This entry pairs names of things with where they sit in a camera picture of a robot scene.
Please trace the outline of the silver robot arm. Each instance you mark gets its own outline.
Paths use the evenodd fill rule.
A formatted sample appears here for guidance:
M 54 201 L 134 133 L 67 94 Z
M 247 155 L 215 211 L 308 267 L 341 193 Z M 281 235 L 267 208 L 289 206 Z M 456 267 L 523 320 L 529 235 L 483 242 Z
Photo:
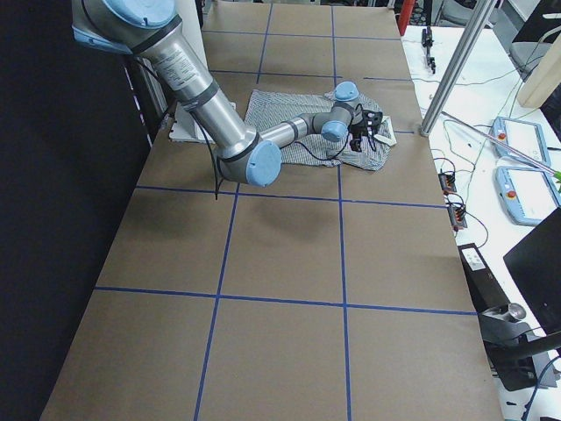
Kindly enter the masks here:
M 78 43 L 151 62 L 182 109 L 214 140 L 214 172 L 226 180 L 266 187 L 281 171 L 284 146 L 312 134 L 346 141 L 363 121 L 356 85 L 341 82 L 330 111 L 304 113 L 258 132 L 234 110 L 188 43 L 173 1 L 74 1 L 72 13 Z

